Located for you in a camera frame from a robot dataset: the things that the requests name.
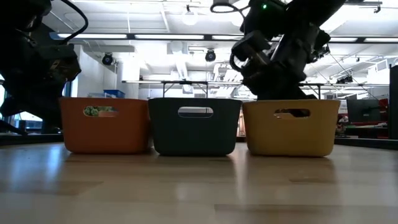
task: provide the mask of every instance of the table surface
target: table surface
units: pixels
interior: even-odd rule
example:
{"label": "table surface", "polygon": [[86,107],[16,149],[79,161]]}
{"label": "table surface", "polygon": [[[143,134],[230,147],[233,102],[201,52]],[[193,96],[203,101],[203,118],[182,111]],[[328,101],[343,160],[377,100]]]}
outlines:
{"label": "table surface", "polygon": [[398,152],[335,146],[322,159],[70,154],[0,147],[1,223],[397,223]]}

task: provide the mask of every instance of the dark gray bin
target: dark gray bin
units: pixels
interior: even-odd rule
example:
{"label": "dark gray bin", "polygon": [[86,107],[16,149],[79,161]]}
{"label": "dark gray bin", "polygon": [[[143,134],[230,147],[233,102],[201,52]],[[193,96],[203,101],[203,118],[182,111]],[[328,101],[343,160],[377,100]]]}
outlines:
{"label": "dark gray bin", "polygon": [[[163,156],[225,156],[234,151],[242,102],[231,99],[155,98],[148,101],[155,150]],[[181,107],[207,107],[213,115],[181,117]]]}

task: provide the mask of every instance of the yellow bin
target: yellow bin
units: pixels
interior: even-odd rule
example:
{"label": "yellow bin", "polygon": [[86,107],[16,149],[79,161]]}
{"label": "yellow bin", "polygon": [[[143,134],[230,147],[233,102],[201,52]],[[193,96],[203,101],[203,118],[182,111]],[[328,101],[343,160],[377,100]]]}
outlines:
{"label": "yellow bin", "polygon": [[[333,150],[340,101],[277,100],[243,104],[251,154],[323,157]],[[288,109],[308,110],[296,118]]]}

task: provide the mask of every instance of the bin handle cutout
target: bin handle cutout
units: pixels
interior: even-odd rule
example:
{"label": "bin handle cutout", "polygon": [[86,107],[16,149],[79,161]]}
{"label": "bin handle cutout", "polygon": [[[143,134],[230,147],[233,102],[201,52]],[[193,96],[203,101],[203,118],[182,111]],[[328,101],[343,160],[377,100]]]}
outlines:
{"label": "bin handle cutout", "polygon": [[86,106],[83,114],[94,118],[114,118],[119,115],[119,111],[112,106]]}
{"label": "bin handle cutout", "polygon": [[277,119],[297,119],[297,118],[309,118],[311,111],[308,109],[277,109],[274,112],[274,117]]}
{"label": "bin handle cutout", "polygon": [[213,109],[201,106],[182,106],[178,109],[181,118],[210,118],[213,116]]}

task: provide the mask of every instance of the white ceiling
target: white ceiling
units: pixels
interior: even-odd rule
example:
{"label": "white ceiling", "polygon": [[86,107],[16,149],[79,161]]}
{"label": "white ceiling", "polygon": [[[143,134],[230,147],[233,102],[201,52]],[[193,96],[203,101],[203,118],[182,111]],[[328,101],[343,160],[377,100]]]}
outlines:
{"label": "white ceiling", "polygon": [[[173,3],[135,1],[126,4],[121,0],[116,2],[110,4],[100,0],[75,1],[75,4],[89,19],[87,33],[240,34],[239,27],[231,22],[239,20],[239,15],[212,14],[209,10],[211,5],[209,0],[190,3],[191,10],[198,13],[198,22],[194,26],[187,26],[182,21],[182,14],[186,12],[187,4],[184,0]],[[343,6],[334,17],[326,22],[323,28],[331,35],[398,36],[398,17],[396,16],[398,1],[382,0],[382,2],[381,12],[377,14],[373,13],[375,7]],[[73,9],[61,1],[52,1],[52,4],[52,13],[44,18],[44,23],[53,30],[71,33],[83,25],[83,19]],[[170,73],[170,70],[175,69],[173,56],[166,55],[167,42],[99,40],[91,41],[90,44],[92,46],[135,46],[142,67],[147,69],[146,73]],[[188,44],[216,49],[216,62],[227,60],[229,50],[233,45],[231,42],[189,42]],[[354,67],[353,70],[358,75],[362,75],[366,73],[366,67],[373,65],[365,63],[365,61],[379,59],[382,56],[395,57],[398,55],[397,46],[391,44],[331,44],[330,48],[331,54],[336,55],[335,58],[339,64],[331,57],[324,58],[307,66],[308,76],[319,76],[318,72],[326,77],[335,75],[343,71],[342,67],[345,69]],[[359,62],[355,62],[357,57],[360,58]],[[188,55],[187,68],[189,70],[212,70],[214,63],[205,62],[204,58],[204,53]]]}

